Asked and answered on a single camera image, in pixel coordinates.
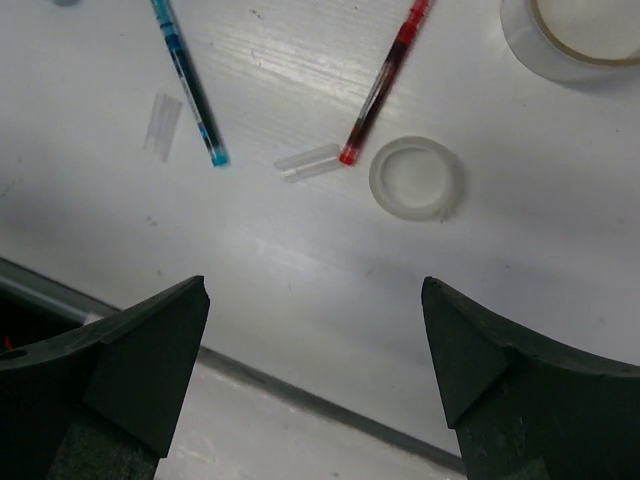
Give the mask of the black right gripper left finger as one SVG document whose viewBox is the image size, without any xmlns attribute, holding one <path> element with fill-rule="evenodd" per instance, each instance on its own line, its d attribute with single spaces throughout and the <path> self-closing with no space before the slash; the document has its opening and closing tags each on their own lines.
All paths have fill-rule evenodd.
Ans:
<svg viewBox="0 0 640 480">
<path fill-rule="evenodd" d="M 200 276 L 83 326 L 1 310 L 1 475 L 151 479 L 209 312 Z"/>
</svg>

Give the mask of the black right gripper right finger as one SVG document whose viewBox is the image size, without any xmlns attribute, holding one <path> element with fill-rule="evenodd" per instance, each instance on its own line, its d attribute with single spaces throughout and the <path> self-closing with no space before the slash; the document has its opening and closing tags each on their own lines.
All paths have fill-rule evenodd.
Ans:
<svg viewBox="0 0 640 480">
<path fill-rule="evenodd" d="M 433 277 L 421 299 L 468 478 L 638 478 L 638 367 L 541 335 Z"/>
</svg>

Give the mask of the clear blue pen cap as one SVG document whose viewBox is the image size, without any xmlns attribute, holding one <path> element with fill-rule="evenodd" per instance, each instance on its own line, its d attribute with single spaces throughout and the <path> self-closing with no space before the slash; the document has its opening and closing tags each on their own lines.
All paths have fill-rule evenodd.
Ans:
<svg viewBox="0 0 640 480">
<path fill-rule="evenodd" d="M 167 162 L 180 119 L 182 102 L 167 95 L 157 94 L 151 111 L 143 149 Z"/>
</svg>

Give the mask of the clear red pen cap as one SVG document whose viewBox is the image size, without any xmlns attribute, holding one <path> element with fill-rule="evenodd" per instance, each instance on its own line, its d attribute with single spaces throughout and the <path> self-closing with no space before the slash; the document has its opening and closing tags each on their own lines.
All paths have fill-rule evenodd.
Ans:
<svg viewBox="0 0 640 480">
<path fill-rule="evenodd" d="M 337 144 L 328 144 L 307 152 L 282 159 L 274 163 L 274 168 L 282 178 L 295 183 L 321 174 L 340 169 L 341 148 Z"/>
</svg>

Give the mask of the blue gel pen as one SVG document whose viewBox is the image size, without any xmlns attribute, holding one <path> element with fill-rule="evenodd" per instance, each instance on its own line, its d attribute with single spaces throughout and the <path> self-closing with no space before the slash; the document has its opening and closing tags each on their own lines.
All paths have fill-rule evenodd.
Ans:
<svg viewBox="0 0 640 480">
<path fill-rule="evenodd" d="M 167 0 L 150 3 L 211 162 L 215 167 L 226 166 L 230 161 L 228 150 L 171 4 Z"/>
</svg>

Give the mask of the red gel pen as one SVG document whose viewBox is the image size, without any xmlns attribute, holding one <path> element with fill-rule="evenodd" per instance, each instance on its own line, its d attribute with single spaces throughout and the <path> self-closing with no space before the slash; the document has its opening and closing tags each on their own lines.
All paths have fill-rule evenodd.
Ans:
<svg viewBox="0 0 640 480">
<path fill-rule="evenodd" d="M 338 160 L 342 164 L 352 166 L 358 160 L 431 6 L 432 1 L 417 0 L 409 9 L 341 150 Z"/>
</svg>

